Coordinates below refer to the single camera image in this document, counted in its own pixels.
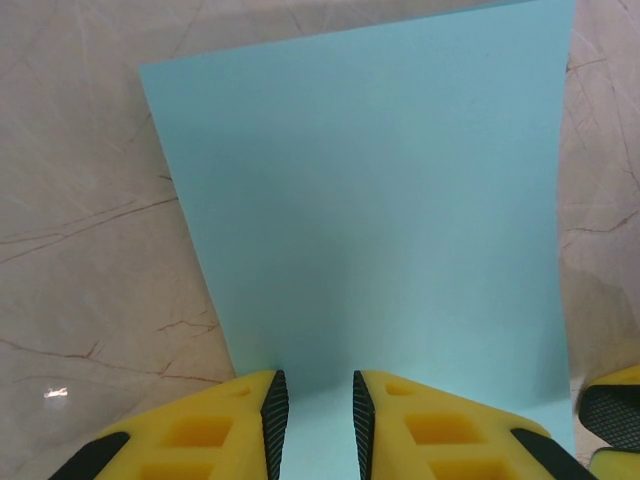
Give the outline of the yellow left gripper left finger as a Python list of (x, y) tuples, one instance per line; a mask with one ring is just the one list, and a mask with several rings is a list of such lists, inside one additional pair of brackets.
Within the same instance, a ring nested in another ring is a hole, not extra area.
[(107, 427), (52, 476), (276, 479), (288, 411), (283, 371), (259, 371)]

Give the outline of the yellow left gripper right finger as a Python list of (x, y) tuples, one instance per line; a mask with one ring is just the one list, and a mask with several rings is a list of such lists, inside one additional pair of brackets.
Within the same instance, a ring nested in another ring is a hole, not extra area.
[(589, 479), (539, 424), (382, 371), (355, 371), (363, 479)]

